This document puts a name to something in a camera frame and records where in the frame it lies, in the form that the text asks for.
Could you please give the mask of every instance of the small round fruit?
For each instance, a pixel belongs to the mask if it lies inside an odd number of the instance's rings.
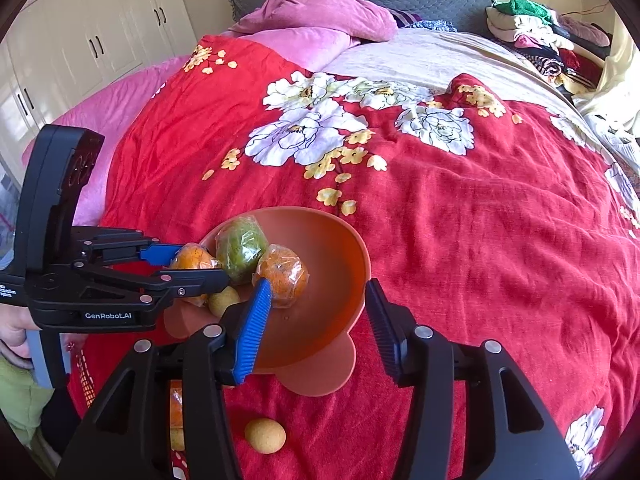
[[[244,437],[258,453],[268,455],[284,446],[287,434],[275,420],[258,418],[246,425]]]
[[[209,294],[209,311],[216,317],[222,317],[229,306],[240,303],[240,296],[232,286],[228,286],[222,292]]]

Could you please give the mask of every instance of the orange bowl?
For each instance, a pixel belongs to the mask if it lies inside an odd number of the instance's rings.
[[[270,207],[245,214],[256,217],[270,244],[292,249],[309,270],[299,300],[291,308],[271,310],[254,373],[275,373],[281,381],[286,378],[285,386],[304,395],[337,390],[353,371],[355,351],[348,333],[362,313],[371,274],[362,238],[347,222],[316,209]],[[200,242],[212,254],[216,235],[229,221]],[[238,292],[245,300],[251,287]],[[177,338],[217,321],[206,308],[182,300],[164,315],[165,327]],[[303,368],[313,370],[314,377],[300,376]]]

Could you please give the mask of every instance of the striped fabric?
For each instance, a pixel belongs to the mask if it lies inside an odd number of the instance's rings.
[[[398,25],[398,28],[403,28],[407,25],[411,25],[412,23],[422,21],[422,18],[418,16],[418,14],[414,14],[412,12],[409,12],[408,10],[389,9],[389,12],[391,12],[391,15],[396,20],[396,25]]]

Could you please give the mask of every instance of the pink blanket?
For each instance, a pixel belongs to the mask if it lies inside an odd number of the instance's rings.
[[[189,56],[174,57],[110,84],[57,118],[54,124],[88,128],[104,135],[104,145],[89,183],[80,193],[75,225],[98,225],[104,213],[107,176],[113,152],[140,110]],[[22,154],[26,165],[33,143]]]

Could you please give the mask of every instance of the wrapped orange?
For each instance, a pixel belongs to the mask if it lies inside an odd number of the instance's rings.
[[[222,264],[200,244],[188,243],[174,256],[170,269],[222,269]],[[195,298],[184,298],[195,306],[206,306],[207,294]]]
[[[271,284],[271,304],[274,308],[289,308],[302,295],[309,280],[309,271],[291,249],[271,244],[255,269],[252,282],[260,278]]]

